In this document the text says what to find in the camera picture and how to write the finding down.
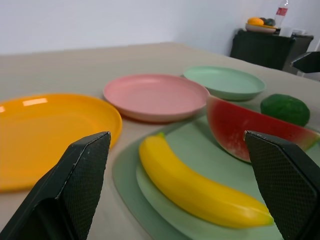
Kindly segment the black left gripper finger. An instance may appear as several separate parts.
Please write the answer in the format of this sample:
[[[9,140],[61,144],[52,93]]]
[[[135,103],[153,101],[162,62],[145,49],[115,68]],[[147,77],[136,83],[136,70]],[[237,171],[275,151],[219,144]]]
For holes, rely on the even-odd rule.
[[[100,200],[111,144],[108,131],[68,146],[0,233],[2,240],[85,240]]]
[[[295,143],[247,130],[255,179],[285,240],[320,238],[320,168]]]

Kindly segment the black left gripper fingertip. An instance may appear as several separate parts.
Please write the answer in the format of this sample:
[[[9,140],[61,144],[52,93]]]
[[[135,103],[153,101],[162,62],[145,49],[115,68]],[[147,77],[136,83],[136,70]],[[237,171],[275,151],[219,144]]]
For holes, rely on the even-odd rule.
[[[293,60],[290,66],[305,74],[319,73],[320,52],[306,52],[303,55],[299,56],[297,59]]]

